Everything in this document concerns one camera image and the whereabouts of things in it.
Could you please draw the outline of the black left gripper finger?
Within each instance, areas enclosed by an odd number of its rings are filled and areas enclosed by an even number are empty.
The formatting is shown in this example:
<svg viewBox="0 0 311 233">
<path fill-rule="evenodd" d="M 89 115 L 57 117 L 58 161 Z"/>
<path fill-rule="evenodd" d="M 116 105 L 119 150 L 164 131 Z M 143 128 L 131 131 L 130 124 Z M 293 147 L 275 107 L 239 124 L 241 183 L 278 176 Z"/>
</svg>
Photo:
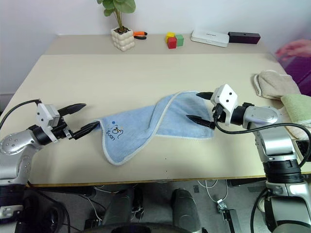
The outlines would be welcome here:
<svg viewBox="0 0 311 233">
<path fill-rule="evenodd" d="M 61 117 L 66 116 L 66 115 L 71 115 L 74 114 L 78 111 L 80 111 L 82 108 L 84 108 L 86 106 L 85 103 L 76 103 L 76 104 L 72 104 L 69 106 L 66 106 L 64 108 L 58 109 L 58 113 Z"/>
<path fill-rule="evenodd" d="M 73 132 L 73 133 L 70 133 L 70 137 L 69 137 L 69 140 L 71 139 L 79 139 L 87 134 L 89 134 L 90 132 L 92 132 L 98 125 L 100 124 L 99 121 L 94 121 L 94 122 L 91 122 L 85 126 L 83 126 L 80 130 L 76 131 L 76 132 Z"/>
</svg>

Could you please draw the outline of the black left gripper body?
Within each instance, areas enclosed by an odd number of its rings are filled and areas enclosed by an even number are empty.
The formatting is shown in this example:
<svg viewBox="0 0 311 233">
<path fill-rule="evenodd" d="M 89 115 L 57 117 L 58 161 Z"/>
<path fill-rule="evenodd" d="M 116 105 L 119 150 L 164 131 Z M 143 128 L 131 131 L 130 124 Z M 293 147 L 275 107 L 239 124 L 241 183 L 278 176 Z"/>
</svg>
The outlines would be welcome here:
<svg viewBox="0 0 311 233">
<path fill-rule="evenodd" d="M 63 117 L 59 118 L 57 125 L 53 126 L 51 132 L 56 137 L 56 139 L 71 139 L 73 137 L 73 132 L 71 131 Z"/>
</svg>

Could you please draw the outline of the person's bare hand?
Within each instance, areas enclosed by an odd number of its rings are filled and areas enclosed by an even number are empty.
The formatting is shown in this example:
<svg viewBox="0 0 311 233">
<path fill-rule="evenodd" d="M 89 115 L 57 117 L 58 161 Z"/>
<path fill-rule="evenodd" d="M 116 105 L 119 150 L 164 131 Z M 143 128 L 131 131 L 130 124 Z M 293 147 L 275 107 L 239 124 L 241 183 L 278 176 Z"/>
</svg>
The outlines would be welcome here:
<svg viewBox="0 0 311 233">
<path fill-rule="evenodd" d="M 299 39 L 282 46 L 276 51 L 276 56 L 282 60 L 288 60 L 292 57 L 311 57 L 311 40 Z"/>
</svg>

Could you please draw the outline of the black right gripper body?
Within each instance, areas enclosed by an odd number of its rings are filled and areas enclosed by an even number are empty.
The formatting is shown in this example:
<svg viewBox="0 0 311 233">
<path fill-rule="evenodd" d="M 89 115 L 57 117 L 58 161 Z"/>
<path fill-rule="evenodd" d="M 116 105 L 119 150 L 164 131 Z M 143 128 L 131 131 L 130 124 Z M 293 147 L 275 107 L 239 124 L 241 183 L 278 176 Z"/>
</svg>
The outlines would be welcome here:
<svg viewBox="0 0 311 233">
<path fill-rule="evenodd" d="M 213 119 L 214 122 L 225 123 L 226 113 L 224 112 L 224 107 L 217 103 L 216 106 L 213 107 Z"/>
</svg>

